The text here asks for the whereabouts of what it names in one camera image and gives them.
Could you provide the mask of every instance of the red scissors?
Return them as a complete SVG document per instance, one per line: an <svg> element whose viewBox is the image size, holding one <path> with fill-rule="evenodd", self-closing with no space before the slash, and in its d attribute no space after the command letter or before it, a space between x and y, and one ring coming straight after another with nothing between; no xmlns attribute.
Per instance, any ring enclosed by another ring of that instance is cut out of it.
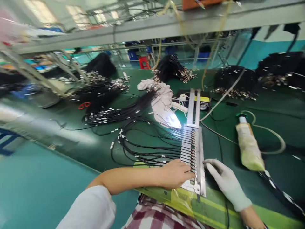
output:
<svg viewBox="0 0 305 229"><path fill-rule="evenodd" d="M82 109L84 109L85 107L90 106L90 104L91 104L91 103L82 103L82 104L78 107L78 109L79 109L79 110L82 110Z"/></svg>

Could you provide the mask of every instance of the glue bottle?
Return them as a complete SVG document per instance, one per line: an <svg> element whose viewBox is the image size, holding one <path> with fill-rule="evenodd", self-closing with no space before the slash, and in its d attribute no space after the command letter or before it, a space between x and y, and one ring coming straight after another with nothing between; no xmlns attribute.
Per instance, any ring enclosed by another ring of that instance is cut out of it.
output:
<svg viewBox="0 0 305 229"><path fill-rule="evenodd" d="M251 126L247 123L247 115L238 114L239 124L236 126L238 144L241 150L241 162L250 170L264 171L265 163L253 135Z"/></svg>

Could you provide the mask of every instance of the white sleeve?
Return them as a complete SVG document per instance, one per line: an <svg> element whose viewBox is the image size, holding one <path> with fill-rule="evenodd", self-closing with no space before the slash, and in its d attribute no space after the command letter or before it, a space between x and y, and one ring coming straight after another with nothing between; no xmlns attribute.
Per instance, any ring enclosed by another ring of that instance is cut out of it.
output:
<svg viewBox="0 0 305 229"><path fill-rule="evenodd" d="M83 191L56 229L108 229L114 222L115 203L103 186Z"/></svg>

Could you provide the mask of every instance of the metal shelf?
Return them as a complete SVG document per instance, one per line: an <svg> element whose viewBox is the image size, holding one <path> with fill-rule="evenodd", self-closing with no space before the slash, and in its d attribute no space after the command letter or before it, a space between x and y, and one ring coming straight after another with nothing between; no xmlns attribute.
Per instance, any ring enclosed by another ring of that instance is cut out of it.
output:
<svg viewBox="0 0 305 229"><path fill-rule="evenodd" d="M197 9L190 12L181 12L180 15L184 21L186 34L218 31L221 24L221 16L226 8L226 5L217 5L206 10ZM305 21L304 12L304 0L242 2L241 7L234 3L223 30L303 22ZM183 33L176 17L174 15L162 15L143 21L127 22L114 27L45 38L40 41L16 45L13 49L17 54L41 53L66 48L182 35Z"/></svg>

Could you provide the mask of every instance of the white glove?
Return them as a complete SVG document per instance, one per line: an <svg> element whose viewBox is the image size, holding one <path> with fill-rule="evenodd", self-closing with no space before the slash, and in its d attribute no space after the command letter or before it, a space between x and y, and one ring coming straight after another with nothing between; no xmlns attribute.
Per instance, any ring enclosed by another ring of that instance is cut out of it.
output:
<svg viewBox="0 0 305 229"><path fill-rule="evenodd" d="M234 172L229 167L216 159L204 160L204 164L214 177L220 190L233 204L235 211L240 212L252 204L241 189Z"/></svg>

